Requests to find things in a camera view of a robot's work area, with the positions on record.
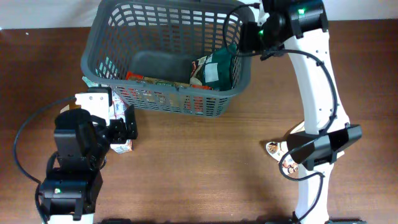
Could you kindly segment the white Kleenex tissue multipack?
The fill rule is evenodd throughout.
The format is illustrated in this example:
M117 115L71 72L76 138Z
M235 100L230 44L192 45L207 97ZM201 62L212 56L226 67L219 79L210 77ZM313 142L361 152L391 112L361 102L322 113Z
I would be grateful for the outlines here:
M112 102L109 107L109 120L116 120L116 124L119 125L118 129L121 129L122 124L126 125L125 111L127 110L127 104L115 91L112 91ZM112 143L111 149L118 154L131 152L133 149L132 141L127 139L125 143Z

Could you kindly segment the orange San Remo spaghetti pack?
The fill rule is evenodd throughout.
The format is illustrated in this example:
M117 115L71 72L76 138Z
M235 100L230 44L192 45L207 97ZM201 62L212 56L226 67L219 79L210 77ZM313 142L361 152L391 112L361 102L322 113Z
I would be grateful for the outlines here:
M134 80L137 82L144 82L153 85L171 86L175 87L177 90L180 88L188 88L188 87L203 89L203 90L213 90L213 88L210 86L202 85L202 82L199 81L199 79L197 78L191 78L190 83L181 83L181 82L161 80L158 78L145 77L143 75L138 75L133 72L127 72L126 80Z

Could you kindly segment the dark green food bag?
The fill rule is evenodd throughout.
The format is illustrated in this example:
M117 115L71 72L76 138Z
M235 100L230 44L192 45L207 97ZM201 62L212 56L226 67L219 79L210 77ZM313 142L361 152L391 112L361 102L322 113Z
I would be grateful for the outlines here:
M233 56L228 50L235 53L236 44L232 44L228 48L220 48L210 55L194 60L190 85L205 86L216 91L232 89Z

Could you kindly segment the grey plastic shopping basket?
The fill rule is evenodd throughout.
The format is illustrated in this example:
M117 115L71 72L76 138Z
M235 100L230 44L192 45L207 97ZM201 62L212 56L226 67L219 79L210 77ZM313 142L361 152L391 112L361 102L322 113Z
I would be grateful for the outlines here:
M81 58L85 77L137 109L217 117L251 78L251 59L234 57L232 89L176 89L126 80L127 72L189 83L192 62L232 44L255 20L239 1L101 1Z

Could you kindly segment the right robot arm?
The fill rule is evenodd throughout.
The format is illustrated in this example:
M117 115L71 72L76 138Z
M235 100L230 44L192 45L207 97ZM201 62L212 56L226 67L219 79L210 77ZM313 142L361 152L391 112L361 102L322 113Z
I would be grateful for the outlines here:
M280 144L279 171L298 176L298 202L290 223L330 223L328 183L335 162L358 141L362 129L351 124L341 104L331 66L329 24L322 1L261 1L257 22L245 22L238 49L261 60L288 55L295 70L304 121Z

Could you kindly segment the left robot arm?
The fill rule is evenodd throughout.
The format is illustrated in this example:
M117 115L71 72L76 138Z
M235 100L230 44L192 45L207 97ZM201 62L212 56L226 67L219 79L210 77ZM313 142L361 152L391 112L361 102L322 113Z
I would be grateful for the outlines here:
M110 121L81 108L60 113L54 131L57 151L39 187L44 220L77 223L91 218L103 184L100 170L111 145L137 136L133 106L127 108L124 118Z

